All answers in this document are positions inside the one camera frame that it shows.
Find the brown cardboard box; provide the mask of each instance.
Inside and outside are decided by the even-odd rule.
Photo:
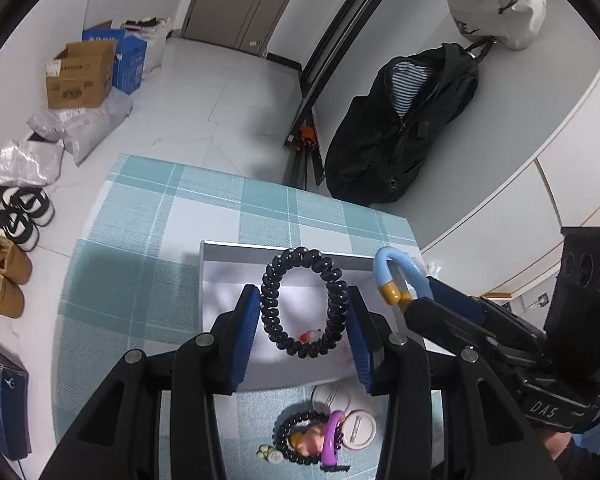
[[[111,90],[116,41],[67,43],[46,64],[49,108],[97,107]]]

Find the person's hand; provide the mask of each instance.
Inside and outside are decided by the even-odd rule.
[[[560,456],[560,453],[566,449],[571,441],[571,433],[558,433],[548,428],[537,428],[536,433],[554,460]]]

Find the striped cloth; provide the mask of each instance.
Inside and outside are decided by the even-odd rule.
[[[64,281],[53,385],[58,439],[126,350],[168,352],[200,331],[201,240],[369,256],[392,245],[424,264],[405,218],[270,182],[122,155],[93,206]],[[280,414],[291,406],[308,409],[311,394],[312,387],[301,386],[216,397],[230,480],[325,478],[315,466],[256,458],[258,447],[271,443]],[[169,399],[167,392],[160,413],[162,480],[170,478]],[[439,394],[433,402],[434,439],[442,444]],[[382,432],[384,417],[378,423]],[[338,480],[375,478],[381,432],[371,446],[343,456],[351,470],[338,473]]]
[[[411,109],[414,99],[436,73],[432,66],[400,61],[395,64],[391,76],[391,102],[395,111],[404,117]]]

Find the white tile floor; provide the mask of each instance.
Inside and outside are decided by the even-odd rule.
[[[0,316],[0,348],[29,372],[32,453],[27,480],[39,478],[55,448],[51,412],[54,332],[69,260],[110,167],[120,153],[159,158],[270,182],[282,181],[282,147],[301,101],[298,73],[264,59],[187,40],[169,40],[162,71],[142,83],[125,122],[80,168],[65,153],[62,175],[47,188],[56,207],[30,253],[19,319]]]

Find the purple ring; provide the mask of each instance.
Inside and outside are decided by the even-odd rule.
[[[343,417],[344,412],[333,412],[327,421],[327,427],[324,430],[324,443],[322,444],[322,458],[320,460],[323,466],[333,467],[338,465],[336,432],[338,431],[340,419]]]

